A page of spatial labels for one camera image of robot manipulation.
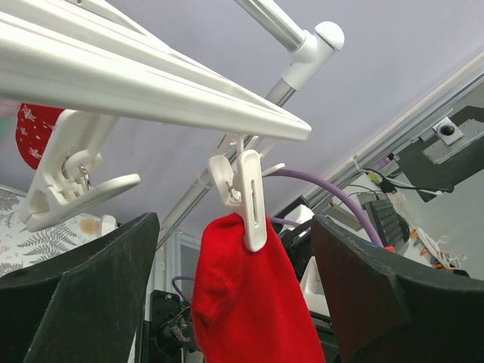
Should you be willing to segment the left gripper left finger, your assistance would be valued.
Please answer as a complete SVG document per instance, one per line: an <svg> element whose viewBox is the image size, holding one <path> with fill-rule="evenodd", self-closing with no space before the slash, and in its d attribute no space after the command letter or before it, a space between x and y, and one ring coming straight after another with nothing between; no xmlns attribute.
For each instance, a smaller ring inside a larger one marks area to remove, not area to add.
<svg viewBox="0 0 484 363"><path fill-rule="evenodd" d="M127 362L159 234L145 213L1 278L3 362Z"/></svg>

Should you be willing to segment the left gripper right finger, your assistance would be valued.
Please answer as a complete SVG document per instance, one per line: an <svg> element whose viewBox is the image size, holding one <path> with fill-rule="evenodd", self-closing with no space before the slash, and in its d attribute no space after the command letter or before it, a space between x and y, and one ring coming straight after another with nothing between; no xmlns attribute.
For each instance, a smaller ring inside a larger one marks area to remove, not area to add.
<svg viewBox="0 0 484 363"><path fill-rule="evenodd" d="M367 242L324 217L311 241L343 362L481 362L483 282Z"/></svg>

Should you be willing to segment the red sock white pattern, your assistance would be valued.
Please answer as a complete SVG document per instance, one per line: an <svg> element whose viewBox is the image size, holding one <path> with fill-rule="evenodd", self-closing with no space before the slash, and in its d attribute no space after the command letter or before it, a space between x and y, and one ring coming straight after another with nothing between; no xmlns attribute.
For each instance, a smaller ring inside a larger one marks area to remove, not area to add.
<svg viewBox="0 0 484 363"><path fill-rule="evenodd" d="M207 362L323 362L324 352L290 260L272 226L258 252L231 214L201 241L191 313Z"/></svg>

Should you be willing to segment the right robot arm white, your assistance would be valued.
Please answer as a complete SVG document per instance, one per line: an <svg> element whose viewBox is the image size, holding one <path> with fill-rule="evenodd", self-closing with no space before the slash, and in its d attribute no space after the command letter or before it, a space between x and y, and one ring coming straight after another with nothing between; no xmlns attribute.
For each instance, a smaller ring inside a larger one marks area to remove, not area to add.
<svg viewBox="0 0 484 363"><path fill-rule="evenodd" d="M329 310L311 245L310 220L313 215L300 197L274 216L272 224L288 252L303 294L310 302L312 320L327 361L338 362L337 340L330 327ZM193 291L192 279L200 246L199 238L177 231L157 251L148 282L136 362L203 360L195 349L187 302Z"/></svg>

